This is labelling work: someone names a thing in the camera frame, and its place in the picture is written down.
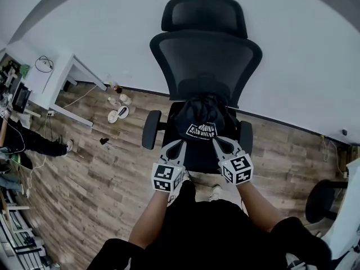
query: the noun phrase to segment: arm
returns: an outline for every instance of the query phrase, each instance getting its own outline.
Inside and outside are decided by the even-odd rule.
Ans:
[[[141,248],[148,247],[158,237],[163,227],[169,193],[156,191],[145,211],[136,222],[129,242]]]
[[[246,182],[236,186],[253,223],[261,230],[271,232],[272,228],[284,217],[260,192]]]
[[[6,136],[6,129],[7,129],[7,122],[10,118],[10,112],[8,110],[5,111],[5,116],[2,120],[2,126],[0,130],[0,147],[4,146],[5,136]]]

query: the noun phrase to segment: chair backrest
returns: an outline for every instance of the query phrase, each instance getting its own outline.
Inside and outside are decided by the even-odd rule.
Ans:
[[[170,0],[165,6],[161,29],[224,32],[248,38],[244,14],[235,0]]]
[[[239,38],[246,34],[245,22],[239,28],[237,23],[232,24],[237,15],[225,15],[228,19],[223,19],[218,11],[231,8],[238,13],[237,2],[215,0],[223,3],[216,10],[210,1],[171,0],[162,23],[162,29],[170,32],[155,36],[150,48],[164,73],[171,100],[184,101],[199,93],[213,92],[224,97],[228,106],[238,108],[240,94],[258,67],[262,51],[254,42]],[[211,19],[204,23],[196,21],[198,15],[192,15],[192,7],[201,9],[198,13]]]

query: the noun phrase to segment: wooden floor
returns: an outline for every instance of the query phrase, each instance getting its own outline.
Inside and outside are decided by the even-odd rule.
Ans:
[[[57,104],[65,106],[92,87],[71,87],[60,94]],[[157,135],[155,149],[147,150],[141,146],[142,127],[150,110],[161,110],[166,121],[171,102],[153,94],[125,93],[133,99],[125,120],[107,122],[107,114],[114,109],[107,98],[118,96],[112,89],[103,92],[96,88],[68,107],[93,121],[92,128],[61,114],[46,122],[46,137],[51,138],[52,129],[53,139],[59,135],[64,141],[73,139],[74,151],[67,157],[48,157],[43,167],[34,170],[30,197],[21,202],[31,207],[25,215],[61,269],[86,269],[107,239],[127,239],[153,193],[151,167],[159,157],[163,134]],[[306,223],[304,208],[312,187],[321,179],[335,179],[334,149],[324,162],[319,137],[250,116],[237,117],[254,128],[253,183],[284,215]],[[32,129],[38,129],[43,121],[35,118]],[[108,138],[108,143],[101,145],[101,138]],[[29,156],[34,166],[44,162],[42,155],[29,152]],[[20,172],[26,183],[29,171]],[[206,200],[211,187],[219,183],[225,199],[240,203],[235,187],[218,175],[194,176],[197,201]]]

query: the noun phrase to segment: black pants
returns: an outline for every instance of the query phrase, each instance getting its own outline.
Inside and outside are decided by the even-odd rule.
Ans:
[[[56,141],[51,142],[48,139],[42,137],[40,134],[24,128],[20,122],[14,123],[11,121],[10,123],[21,133],[24,140],[23,143],[19,133],[12,127],[7,127],[4,145],[12,152],[22,150],[25,144],[25,150],[35,151],[37,153],[51,157],[57,157],[66,154],[66,145]]]

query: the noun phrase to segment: white wall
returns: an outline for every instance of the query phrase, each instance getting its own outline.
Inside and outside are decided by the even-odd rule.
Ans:
[[[168,93],[149,49],[167,1],[68,0],[24,39],[41,55],[73,51],[104,81]],[[237,1],[264,53],[240,109],[360,143],[359,32],[319,0]]]
[[[30,11],[41,0],[0,0],[0,38],[7,44]]]

